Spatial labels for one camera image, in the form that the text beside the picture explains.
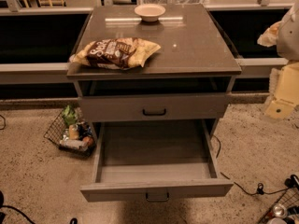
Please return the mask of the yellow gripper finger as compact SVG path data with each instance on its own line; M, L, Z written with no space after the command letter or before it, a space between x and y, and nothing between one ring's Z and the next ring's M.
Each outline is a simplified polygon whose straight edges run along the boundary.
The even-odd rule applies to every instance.
M270 119L285 119L299 106L299 63L288 63L280 70L273 68L269 96L263 113Z
M280 26L280 21L275 22L270 27L268 27L265 32L259 36L257 43L264 47L272 47L277 44L278 40L278 30Z

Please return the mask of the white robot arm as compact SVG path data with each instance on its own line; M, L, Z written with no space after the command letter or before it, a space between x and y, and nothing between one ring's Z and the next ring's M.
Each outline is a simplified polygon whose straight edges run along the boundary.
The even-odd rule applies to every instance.
M288 62L280 71L270 74L269 92L263 115L270 119L285 119L299 106L299 2L283 18L268 27L257 43L277 47L277 53Z

